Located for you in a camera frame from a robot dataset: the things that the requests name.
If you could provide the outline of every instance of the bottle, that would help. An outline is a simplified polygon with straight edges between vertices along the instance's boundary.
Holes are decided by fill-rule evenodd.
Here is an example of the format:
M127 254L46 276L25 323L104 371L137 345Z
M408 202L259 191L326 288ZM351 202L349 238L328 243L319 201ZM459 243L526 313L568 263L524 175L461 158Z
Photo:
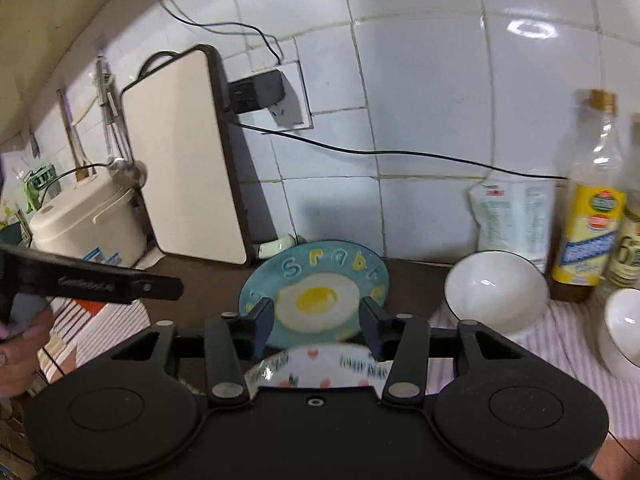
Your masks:
M584 301L607 263L625 205L616 95L594 89L569 172L569 208L551 276L552 297Z
M596 288L599 302L619 288L630 288L640 276L640 192L628 190L625 212L620 222L618 236L613 245L607 267Z

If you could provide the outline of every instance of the green logo on label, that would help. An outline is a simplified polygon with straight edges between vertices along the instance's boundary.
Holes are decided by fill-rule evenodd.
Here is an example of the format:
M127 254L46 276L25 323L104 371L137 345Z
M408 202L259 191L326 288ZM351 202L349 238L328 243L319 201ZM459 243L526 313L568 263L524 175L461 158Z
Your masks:
M615 208L617 202L613 193L604 189L591 197L590 205L599 213L608 213Z

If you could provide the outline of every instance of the white cutting board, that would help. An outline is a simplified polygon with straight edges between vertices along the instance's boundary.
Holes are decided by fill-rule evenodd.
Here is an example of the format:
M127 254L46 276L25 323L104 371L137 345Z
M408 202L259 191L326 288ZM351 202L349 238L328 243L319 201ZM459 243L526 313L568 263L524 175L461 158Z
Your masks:
M134 157L148 171L142 195L160 249L247 263L246 218L241 224L206 54L191 50L131 84L122 107Z

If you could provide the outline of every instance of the screw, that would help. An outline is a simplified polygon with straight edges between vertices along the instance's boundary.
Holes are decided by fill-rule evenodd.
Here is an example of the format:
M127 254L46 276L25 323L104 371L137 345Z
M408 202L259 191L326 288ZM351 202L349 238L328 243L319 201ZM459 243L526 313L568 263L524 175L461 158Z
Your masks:
M235 399L243 391L244 388L237 383L218 383L211 389L211 393L219 399Z
M393 383L388 392L396 399L411 399L420 393L420 388L413 383Z

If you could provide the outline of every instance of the fingernail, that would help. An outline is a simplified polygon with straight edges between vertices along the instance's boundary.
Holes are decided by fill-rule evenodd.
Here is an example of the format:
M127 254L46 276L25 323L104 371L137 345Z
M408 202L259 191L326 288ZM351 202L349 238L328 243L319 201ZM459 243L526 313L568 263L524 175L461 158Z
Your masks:
M28 328L24 332L22 332L22 337L24 339L31 339L32 337L36 337L37 335L43 333L47 330L47 325L36 325Z

